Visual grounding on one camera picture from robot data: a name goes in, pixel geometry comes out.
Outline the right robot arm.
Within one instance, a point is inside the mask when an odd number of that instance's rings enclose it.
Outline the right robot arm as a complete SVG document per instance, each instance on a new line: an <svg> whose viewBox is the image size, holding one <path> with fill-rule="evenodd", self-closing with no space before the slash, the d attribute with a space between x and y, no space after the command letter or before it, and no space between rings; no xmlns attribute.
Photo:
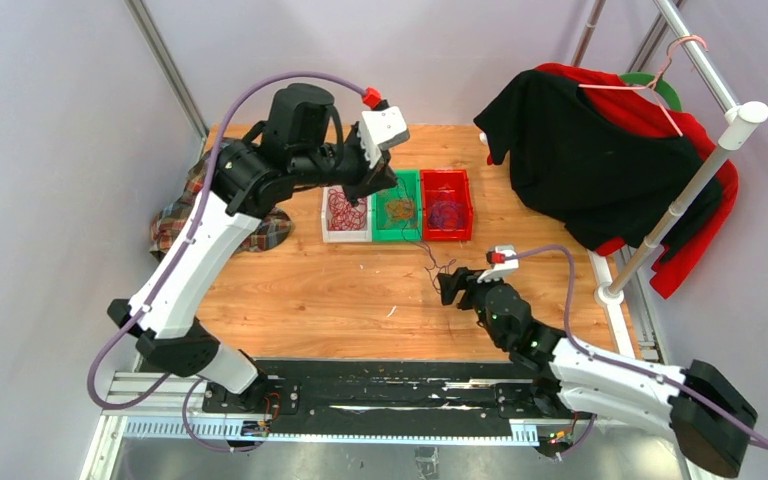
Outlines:
<svg viewBox="0 0 768 480"><path fill-rule="evenodd" d="M486 282L460 267L437 280L441 302L471 310L509 360L541 382L534 408L554 417L564 409L614 419L674 442L684 457L723 478L739 475L756 409L710 363L650 363L590 345L536 319L508 283Z"/></svg>

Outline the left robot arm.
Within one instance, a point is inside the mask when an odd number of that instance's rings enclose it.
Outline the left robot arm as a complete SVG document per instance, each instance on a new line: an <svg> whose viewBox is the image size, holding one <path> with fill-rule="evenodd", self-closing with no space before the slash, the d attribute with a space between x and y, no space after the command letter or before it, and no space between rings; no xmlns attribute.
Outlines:
<svg viewBox="0 0 768 480"><path fill-rule="evenodd" d="M407 123L376 90L362 100L359 120L343 129L329 91L290 84L274 94L266 119L211 153L183 231L150 279L108 308L151 365L222 386L243 413L264 405L267 389L255 363L207 331L196 313L225 264L277 204L318 187L339 187L357 203L395 186L390 151L409 139ZM337 129L335 142L326 139L329 128Z"/></svg>

